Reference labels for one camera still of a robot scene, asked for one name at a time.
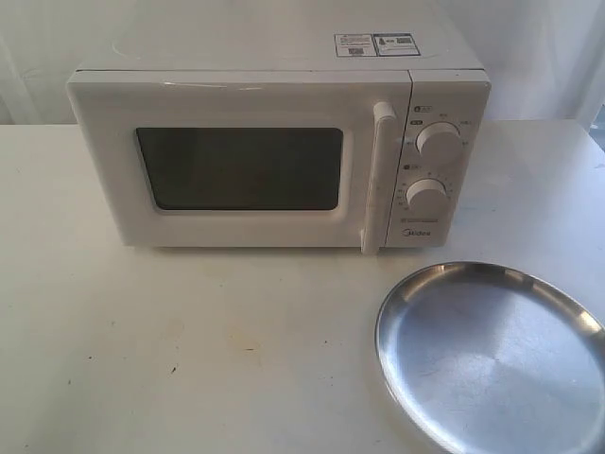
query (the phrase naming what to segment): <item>table surface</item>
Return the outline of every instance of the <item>table surface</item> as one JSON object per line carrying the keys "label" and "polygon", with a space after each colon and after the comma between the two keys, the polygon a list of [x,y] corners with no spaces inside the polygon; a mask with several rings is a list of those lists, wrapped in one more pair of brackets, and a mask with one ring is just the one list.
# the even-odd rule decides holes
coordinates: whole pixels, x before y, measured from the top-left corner
{"label": "table surface", "polygon": [[487,122],[447,244],[122,246],[76,126],[0,127],[0,450],[429,452],[373,324],[449,260],[544,278],[605,320],[605,155],[570,121]]}

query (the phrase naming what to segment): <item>metal tray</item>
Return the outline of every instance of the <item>metal tray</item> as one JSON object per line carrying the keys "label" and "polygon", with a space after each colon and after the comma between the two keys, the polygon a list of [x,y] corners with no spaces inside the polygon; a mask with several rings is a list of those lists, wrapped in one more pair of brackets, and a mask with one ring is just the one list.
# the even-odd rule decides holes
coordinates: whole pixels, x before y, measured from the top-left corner
{"label": "metal tray", "polygon": [[387,296],[375,342],[392,397],[445,452],[605,452],[603,326],[544,281],[425,268]]}

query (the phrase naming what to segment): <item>microwave top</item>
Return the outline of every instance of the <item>microwave top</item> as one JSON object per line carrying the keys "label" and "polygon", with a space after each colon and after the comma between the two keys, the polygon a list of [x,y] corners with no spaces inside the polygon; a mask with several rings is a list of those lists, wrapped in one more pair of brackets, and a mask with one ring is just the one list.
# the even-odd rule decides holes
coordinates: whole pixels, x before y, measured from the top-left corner
{"label": "microwave top", "polygon": [[432,0],[143,0],[78,71],[483,69]]}

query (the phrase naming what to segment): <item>microwave door handle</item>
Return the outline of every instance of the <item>microwave door handle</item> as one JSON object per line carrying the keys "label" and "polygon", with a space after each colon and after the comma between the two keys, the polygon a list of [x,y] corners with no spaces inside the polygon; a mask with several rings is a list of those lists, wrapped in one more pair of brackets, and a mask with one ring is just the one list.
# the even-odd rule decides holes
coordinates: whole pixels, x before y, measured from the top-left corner
{"label": "microwave door handle", "polygon": [[376,103],[373,110],[372,169],[365,225],[361,231],[361,252],[363,254],[378,253],[380,247],[384,246],[400,155],[395,111],[385,101]]}

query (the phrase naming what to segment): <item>white microwave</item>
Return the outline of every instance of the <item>white microwave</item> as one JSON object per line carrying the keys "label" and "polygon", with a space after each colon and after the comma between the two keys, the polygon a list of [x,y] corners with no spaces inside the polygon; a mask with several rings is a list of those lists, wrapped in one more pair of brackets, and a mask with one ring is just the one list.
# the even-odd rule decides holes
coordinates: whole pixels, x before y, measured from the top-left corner
{"label": "white microwave", "polygon": [[441,245],[490,92],[411,0],[147,0],[68,81],[126,244]]}

